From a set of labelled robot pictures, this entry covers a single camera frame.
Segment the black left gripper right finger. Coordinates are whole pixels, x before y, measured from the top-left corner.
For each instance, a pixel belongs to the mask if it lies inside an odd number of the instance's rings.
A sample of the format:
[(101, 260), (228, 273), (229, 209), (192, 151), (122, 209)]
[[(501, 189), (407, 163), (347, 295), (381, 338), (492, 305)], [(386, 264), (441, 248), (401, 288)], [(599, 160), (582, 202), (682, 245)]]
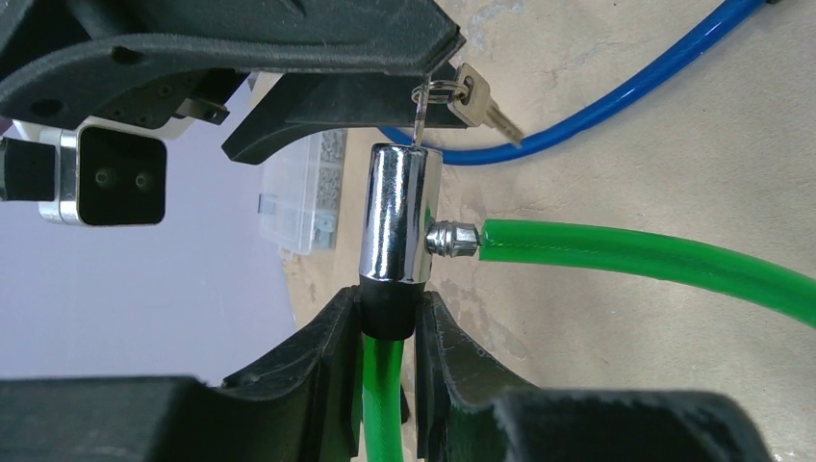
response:
[(426, 461), (767, 461), (752, 420), (701, 391), (543, 389), (502, 365), (428, 292), (416, 338)]

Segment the blue cable lock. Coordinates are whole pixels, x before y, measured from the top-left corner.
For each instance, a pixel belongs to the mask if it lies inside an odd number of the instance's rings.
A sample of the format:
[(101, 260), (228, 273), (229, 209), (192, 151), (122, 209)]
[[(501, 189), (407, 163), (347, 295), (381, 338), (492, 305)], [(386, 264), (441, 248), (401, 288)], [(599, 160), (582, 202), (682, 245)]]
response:
[(654, 61), (574, 115), (511, 143), (471, 149), (444, 149), (444, 163), (456, 167), (483, 167), (519, 160), (552, 148), (603, 123), (674, 78), (730, 34), (766, 3), (761, 0), (727, 0)]

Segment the silver green lock keys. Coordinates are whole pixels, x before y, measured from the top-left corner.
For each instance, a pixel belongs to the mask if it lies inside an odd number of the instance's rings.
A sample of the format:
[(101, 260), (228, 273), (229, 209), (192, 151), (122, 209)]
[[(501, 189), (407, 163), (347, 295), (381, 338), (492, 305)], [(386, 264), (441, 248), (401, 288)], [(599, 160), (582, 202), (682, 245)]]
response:
[(431, 80), (420, 84), (411, 93), (419, 103), (445, 105), (467, 127), (485, 125), (501, 133), (514, 147), (523, 145), (522, 129), (499, 107), (492, 96), (489, 82), (470, 64), (460, 64), (452, 80)]

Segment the green cable lock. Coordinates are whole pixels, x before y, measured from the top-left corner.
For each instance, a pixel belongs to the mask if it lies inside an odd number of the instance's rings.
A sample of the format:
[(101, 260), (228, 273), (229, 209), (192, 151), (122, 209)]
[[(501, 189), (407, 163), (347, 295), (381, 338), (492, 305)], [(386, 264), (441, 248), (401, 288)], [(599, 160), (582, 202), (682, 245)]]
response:
[(815, 282), (722, 247), (614, 227), (489, 219), (483, 227), (436, 219), (439, 151), (373, 147), (360, 258), (363, 411), (367, 456), (402, 459), (399, 373), (434, 255), (606, 270), (697, 287), (815, 322)]

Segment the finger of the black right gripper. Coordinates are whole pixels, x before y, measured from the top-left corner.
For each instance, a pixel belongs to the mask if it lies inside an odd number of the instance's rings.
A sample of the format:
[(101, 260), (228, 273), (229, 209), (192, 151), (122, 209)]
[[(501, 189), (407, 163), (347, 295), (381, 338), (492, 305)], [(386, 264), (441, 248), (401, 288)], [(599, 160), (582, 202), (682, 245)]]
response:
[(434, 1), (5, 1), (1, 114), (73, 129), (212, 68), (420, 76), (464, 41)]
[(310, 135), (347, 128), (409, 128), (418, 76), (286, 74), (253, 107), (221, 149), (233, 162), (259, 165)]

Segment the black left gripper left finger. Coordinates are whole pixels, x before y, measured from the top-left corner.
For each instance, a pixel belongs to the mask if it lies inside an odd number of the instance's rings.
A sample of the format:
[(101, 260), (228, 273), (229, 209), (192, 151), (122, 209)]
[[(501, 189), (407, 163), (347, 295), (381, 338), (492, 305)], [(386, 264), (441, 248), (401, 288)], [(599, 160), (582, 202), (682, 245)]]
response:
[(347, 461), (359, 452), (359, 291), (209, 386), (191, 376), (1, 384), (5, 461)]

